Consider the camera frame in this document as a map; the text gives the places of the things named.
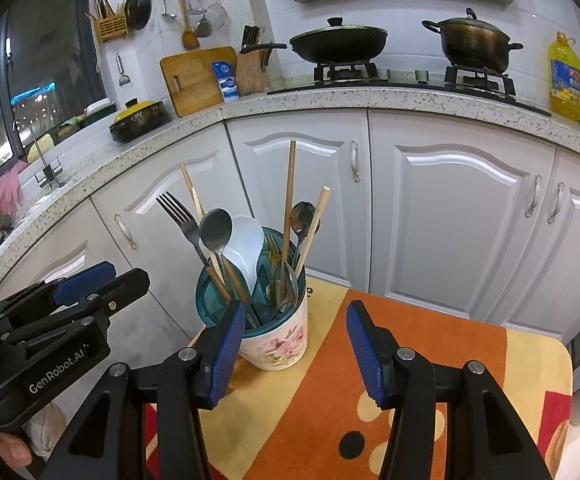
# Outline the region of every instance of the black dot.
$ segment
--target black dot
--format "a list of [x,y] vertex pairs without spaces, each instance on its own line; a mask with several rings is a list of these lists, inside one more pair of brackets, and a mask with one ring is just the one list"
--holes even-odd
[[348,431],[339,442],[339,453],[343,458],[352,460],[363,452],[365,439],[359,431]]

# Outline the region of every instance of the yellow oil bottle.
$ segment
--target yellow oil bottle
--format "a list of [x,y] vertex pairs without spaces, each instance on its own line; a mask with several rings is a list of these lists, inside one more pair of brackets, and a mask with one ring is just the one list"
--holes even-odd
[[564,32],[548,48],[550,59],[550,109],[563,117],[580,121],[580,60]]

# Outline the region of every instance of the window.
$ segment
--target window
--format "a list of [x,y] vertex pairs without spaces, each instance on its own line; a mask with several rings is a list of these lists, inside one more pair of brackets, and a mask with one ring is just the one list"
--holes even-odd
[[36,139],[105,97],[96,72],[88,0],[14,0],[0,20],[0,174]]

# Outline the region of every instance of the fork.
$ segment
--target fork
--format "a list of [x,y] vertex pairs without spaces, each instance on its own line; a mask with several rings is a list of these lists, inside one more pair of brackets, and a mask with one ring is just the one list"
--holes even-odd
[[276,308],[276,266],[281,262],[282,254],[278,242],[272,235],[265,235],[268,248],[268,259],[270,260],[270,303],[272,308]]
[[196,223],[192,213],[169,191],[159,195],[157,202],[179,226],[187,241],[193,245],[196,254],[199,255],[199,258],[203,262],[203,266],[210,267],[210,262],[205,257],[205,254],[203,254],[201,247],[199,247],[199,224]]

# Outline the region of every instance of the finger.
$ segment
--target finger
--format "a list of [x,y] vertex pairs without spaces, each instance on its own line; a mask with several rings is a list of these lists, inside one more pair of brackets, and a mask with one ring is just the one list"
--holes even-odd
[[0,431],[0,457],[10,467],[26,467],[32,463],[32,452],[18,436]]

